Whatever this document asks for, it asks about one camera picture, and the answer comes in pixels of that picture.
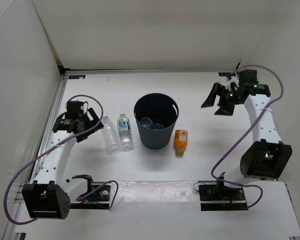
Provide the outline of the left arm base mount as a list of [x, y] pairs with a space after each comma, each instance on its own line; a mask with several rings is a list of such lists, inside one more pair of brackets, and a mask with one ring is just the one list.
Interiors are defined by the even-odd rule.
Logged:
[[93, 194], [81, 201], [75, 201], [70, 208], [74, 210], [110, 210], [114, 203], [115, 189], [112, 194], [112, 184], [114, 182], [92, 182], [92, 189], [97, 189]]

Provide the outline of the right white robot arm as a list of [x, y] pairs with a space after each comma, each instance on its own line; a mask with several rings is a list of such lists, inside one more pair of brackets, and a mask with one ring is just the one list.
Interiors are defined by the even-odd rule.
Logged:
[[228, 199], [233, 188], [247, 187], [258, 180], [277, 180], [292, 155], [292, 147], [283, 143], [275, 126], [270, 106], [276, 100], [271, 99], [269, 86], [258, 81], [257, 71], [246, 69], [238, 74], [224, 73], [223, 76], [228, 83], [215, 82], [201, 106], [208, 108], [217, 104], [216, 115], [232, 116], [235, 106], [244, 105], [250, 127], [234, 145], [238, 146], [249, 133], [252, 134], [252, 145], [242, 155], [238, 167], [220, 176], [213, 175], [221, 182], [214, 188], [220, 200]]

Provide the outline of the left aluminium frame rail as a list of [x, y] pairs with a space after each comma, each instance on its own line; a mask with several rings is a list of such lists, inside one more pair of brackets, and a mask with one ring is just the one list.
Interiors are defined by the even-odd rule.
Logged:
[[[48, 149], [48, 138], [50, 137], [53, 121], [56, 118], [56, 114], [59, 111], [61, 100], [64, 94], [66, 80], [64, 79], [65, 75], [62, 74], [60, 77], [60, 81], [58, 87], [56, 89], [56, 93], [52, 102], [52, 107], [50, 108], [50, 112], [48, 115], [48, 119], [46, 122], [46, 126], [44, 129], [44, 133], [42, 135], [42, 139], [37, 151], [37, 155], [43, 154]], [[38, 165], [41, 162], [33, 162], [31, 165], [27, 166], [27, 168], [23, 169], [22, 172], [14, 178], [11, 184], [8, 185], [6, 192], [3, 198], [3, 209], [5, 213], [14, 219], [17, 216], [18, 209], [21, 205], [21, 198], [18, 197], [18, 194], [21, 192], [21, 187], [28, 180], [31, 180], [39, 170]], [[16, 225], [11, 223], [10, 221], [7, 223], [6, 228], [4, 230], [3, 240], [20, 240], [24, 236], [23, 233], [15, 233]]]

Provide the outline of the clear unlabelled plastic bottle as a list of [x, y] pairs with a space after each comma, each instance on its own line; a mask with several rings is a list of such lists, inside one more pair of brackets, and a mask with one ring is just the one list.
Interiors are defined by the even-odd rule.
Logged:
[[106, 150], [110, 154], [114, 154], [120, 151], [119, 139], [116, 133], [116, 129], [112, 120], [107, 116], [102, 117], [103, 124], [103, 137], [106, 144]]

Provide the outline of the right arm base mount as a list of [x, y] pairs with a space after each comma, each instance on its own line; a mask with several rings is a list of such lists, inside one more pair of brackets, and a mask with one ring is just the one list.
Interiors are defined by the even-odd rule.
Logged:
[[193, 190], [199, 193], [202, 212], [248, 210], [242, 188], [227, 187], [220, 181], [198, 181], [194, 183]]

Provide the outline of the clear bottle blue label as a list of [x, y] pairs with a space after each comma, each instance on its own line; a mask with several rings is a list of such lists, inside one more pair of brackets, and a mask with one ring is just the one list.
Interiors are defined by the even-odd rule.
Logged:
[[143, 127], [151, 130], [162, 130], [166, 128], [162, 124], [155, 123], [149, 117], [143, 117], [139, 122]]

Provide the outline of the right blue table sticker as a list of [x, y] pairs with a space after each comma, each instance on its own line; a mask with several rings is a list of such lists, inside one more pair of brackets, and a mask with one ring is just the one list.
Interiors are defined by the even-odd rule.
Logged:
[[226, 77], [226, 76], [231, 75], [231, 72], [219, 72], [218, 75], [219, 75], [220, 77]]

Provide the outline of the left blue table sticker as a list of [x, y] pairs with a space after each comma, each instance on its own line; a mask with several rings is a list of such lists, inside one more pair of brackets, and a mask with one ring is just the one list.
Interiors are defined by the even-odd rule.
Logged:
[[69, 80], [84, 80], [86, 78], [85, 75], [69, 75]]

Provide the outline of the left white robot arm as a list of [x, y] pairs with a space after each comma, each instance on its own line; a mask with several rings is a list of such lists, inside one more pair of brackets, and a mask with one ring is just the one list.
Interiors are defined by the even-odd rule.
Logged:
[[59, 115], [52, 128], [52, 151], [45, 155], [41, 168], [31, 183], [24, 185], [22, 196], [32, 219], [65, 219], [72, 203], [90, 200], [95, 195], [93, 178], [87, 174], [64, 180], [64, 172], [75, 144], [102, 129], [93, 108], [87, 102], [68, 101], [66, 112]]

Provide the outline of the blue table sticker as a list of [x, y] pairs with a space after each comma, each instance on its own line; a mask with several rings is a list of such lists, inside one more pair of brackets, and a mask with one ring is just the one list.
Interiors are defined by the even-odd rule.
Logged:
[[219, 72], [218, 75], [219, 75], [220, 77], [226, 77], [226, 76], [231, 75], [231, 72]]
[[69, 80], [84, 80], [86, 78], [85, 75], [69, 75]]

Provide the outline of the orange plastic bottle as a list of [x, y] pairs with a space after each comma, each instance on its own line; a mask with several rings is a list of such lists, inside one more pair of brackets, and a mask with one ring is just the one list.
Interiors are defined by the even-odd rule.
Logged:
[[177, 129], [174, 135], [174, 149], [175, 155], [182, 157], [186, 151], [188, 144], [188, 131], [184, 129]]

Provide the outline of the dark grey plastic bin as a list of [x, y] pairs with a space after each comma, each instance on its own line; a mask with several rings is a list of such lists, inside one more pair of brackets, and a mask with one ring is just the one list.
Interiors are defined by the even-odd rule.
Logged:
[[[151, 150], [159, 150], [169, 143], [180, 111], [177, 103], [170, 96], [163, 93], [150, 93], [142, 96], [135, 103], [133, 113], [142, 144]], [[143, 127], [140, 119], [144, 117], [165, 128], [153, 130]]]

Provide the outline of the clear bottle green label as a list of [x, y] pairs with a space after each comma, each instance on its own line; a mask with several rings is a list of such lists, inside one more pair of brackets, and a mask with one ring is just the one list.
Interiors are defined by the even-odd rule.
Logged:
[[120, 113], [117, 119], [117, 129], [119, 134], [120, 147], [124, 152], [131, 151], [134, 148], [130, 119], [125, 113]]

